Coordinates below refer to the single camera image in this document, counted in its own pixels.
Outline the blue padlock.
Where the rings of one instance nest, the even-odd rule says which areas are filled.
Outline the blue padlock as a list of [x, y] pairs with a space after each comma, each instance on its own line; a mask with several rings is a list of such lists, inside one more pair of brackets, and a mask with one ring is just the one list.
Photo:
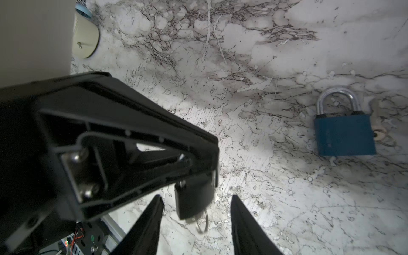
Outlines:
[[[350, 115], [327, 116], [324, 100], [333, 94], [342, 94], [349, 99]], [[316, 110], [314, 125], [320, 156], [375, 155], [375, 143], [388, 137], [388, 132], [376, 119], [376, 113], [366, 114], [356, 93], [346, 87], [324, 90], [317, 99]]]

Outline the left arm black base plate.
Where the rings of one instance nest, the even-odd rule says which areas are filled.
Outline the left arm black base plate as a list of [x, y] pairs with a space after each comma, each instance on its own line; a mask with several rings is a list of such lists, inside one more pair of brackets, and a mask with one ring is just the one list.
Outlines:
[[102, 220], [77, 222], [73, 233], [64, 239], [66, 254], [105, 255], [108, 237], [108, 227]]

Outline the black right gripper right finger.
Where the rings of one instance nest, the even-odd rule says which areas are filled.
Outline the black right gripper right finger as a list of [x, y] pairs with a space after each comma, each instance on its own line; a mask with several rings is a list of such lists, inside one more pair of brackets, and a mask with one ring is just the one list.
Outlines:
[[231, 224], [236, 255], [283, 254], [269, 239], [237, 195], [234, 195], [231, 200]]

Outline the small black padlock front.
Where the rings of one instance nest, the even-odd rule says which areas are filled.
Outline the small black padlock front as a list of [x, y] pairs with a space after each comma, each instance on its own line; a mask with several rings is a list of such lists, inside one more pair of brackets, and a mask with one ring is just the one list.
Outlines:
[[199, 234], [208, 232], [207, 207], [217, 188], [217, 174], [202, 174], [177, 182], [175, 188], [176, 212], [180, 220], [195, 223]]

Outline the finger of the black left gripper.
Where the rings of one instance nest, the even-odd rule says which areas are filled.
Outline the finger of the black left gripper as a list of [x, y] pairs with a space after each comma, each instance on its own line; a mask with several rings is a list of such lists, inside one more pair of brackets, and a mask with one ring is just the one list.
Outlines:
[[1, 248], [216, 172], [218, 139], [107, 72], [1, 89]]

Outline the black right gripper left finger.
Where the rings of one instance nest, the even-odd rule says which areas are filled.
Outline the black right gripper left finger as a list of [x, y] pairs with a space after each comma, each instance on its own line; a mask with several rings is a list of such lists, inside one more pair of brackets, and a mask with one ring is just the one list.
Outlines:
[[113, 255], [157, 254], [164, 203], [156, 195], [124, 239], [111, 252]]

